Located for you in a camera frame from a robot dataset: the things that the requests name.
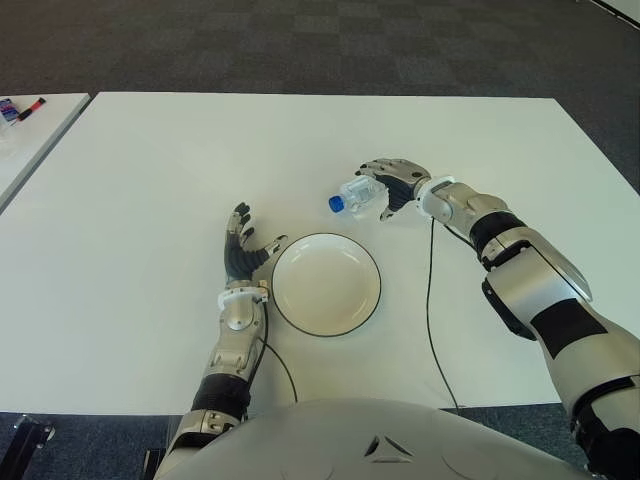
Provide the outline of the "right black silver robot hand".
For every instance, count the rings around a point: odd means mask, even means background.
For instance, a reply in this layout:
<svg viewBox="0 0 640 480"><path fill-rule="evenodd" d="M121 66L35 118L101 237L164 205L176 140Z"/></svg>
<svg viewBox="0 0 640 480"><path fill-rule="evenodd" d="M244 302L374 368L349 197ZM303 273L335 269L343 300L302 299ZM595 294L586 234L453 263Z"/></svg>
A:
<svg viewBox="0 0 640 480"><path fill-rule="evenodd" d="M415 200L419 188L431 179L430 173L422 166L397 158L378 158L366 162L356 170L355 175L371 177L386 187L388 204L380 214L382 222Z"/></svg>

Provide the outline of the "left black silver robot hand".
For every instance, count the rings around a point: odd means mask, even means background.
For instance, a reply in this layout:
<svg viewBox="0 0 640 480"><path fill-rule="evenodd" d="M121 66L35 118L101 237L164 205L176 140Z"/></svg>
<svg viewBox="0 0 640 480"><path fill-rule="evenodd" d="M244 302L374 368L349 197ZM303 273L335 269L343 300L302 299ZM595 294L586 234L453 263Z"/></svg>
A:
<svg viewBox="0 0 640 480"><path fill-rule="evenodd" d="M255 232L253 227L246 227L251 220L250 211L250 206L241 202L228 218L223 254L227 284L251 281L253 274L279 252L288 240L287 235L280 235L259 249L247 249L246 242Z"/></svg>

